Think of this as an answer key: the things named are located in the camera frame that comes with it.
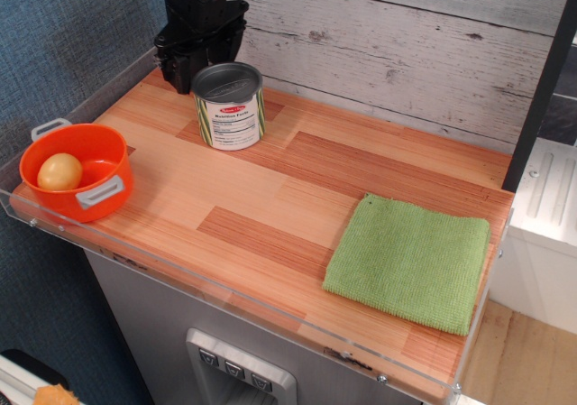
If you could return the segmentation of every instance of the can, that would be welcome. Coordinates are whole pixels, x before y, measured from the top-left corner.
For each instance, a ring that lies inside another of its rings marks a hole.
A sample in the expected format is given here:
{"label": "can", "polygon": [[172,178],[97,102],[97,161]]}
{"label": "can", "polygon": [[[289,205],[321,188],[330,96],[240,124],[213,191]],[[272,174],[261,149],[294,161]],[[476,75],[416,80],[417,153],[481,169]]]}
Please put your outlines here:
{"label": "can", "polygon": [[201,69],[191,89],[197,104],[203,140],[213,148],[235,151],[264,135],[262,74],[242,62],[224,62]]}

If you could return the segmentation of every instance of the dish cloth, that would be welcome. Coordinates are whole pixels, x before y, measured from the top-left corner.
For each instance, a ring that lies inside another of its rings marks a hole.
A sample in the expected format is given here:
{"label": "dish cloth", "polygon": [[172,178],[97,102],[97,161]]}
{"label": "dish cloth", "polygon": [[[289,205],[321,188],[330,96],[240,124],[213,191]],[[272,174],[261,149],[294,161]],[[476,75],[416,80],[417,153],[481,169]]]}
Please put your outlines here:
{"label": "dish cloth", "polygon": [[489,223],[365,195],[326,269],[323,289],[466,336]]}

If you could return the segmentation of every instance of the orange pot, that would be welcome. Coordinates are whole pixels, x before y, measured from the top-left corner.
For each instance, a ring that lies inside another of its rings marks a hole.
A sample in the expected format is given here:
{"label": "orange pot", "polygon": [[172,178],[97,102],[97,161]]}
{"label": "orange pot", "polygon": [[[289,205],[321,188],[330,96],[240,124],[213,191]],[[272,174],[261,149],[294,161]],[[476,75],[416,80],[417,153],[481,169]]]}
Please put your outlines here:
{"label": "orange pot", "polygon": [[[115,129],[98,124],[70,125],[57,119],[32,130],[33,144],[20,160],[20,175],[43,207],[78,222],[89,222],[119,208],[133,190],[126,141]],[[72,190],[38,187],[38,172],[52,155],[65,152],[82,164],[82,180]]]}

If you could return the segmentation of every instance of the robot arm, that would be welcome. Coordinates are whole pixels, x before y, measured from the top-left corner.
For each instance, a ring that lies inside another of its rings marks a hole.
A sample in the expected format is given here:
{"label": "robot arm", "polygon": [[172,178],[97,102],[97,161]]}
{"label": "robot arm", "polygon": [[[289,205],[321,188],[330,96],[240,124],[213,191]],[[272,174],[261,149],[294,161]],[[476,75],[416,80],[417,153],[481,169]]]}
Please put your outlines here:
{"label": "robot arm", "polygon": [[188,94],[190,80],[209,64],[232,61],[246,25],[245,1],[164,0],[168,23],[154,39],[165,80]]}

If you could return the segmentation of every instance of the pot handle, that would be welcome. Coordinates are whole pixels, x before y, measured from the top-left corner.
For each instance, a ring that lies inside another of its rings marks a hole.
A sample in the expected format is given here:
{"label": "pot handle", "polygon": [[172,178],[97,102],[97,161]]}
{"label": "pot handle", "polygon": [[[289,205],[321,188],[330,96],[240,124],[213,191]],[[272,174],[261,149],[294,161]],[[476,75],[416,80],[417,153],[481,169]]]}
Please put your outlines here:
{"label": "pot handle", "polygon": [[56,118],[48,123],[38,125],[34,127],[31,131],[32,141],[36,142],[38,139],[43,137],[43,135],[56,130],[57,128],[61,128],[65,125],[72,125],[72,123],[68,119],[64,118]]}
{"label": "pot handle", "polygon": [[124,191],[123,179],[118,175],[114,175],[111,179],[103,182],[98,187],[77,193],[76,199],[82,209],[89,209],[121,191]]}

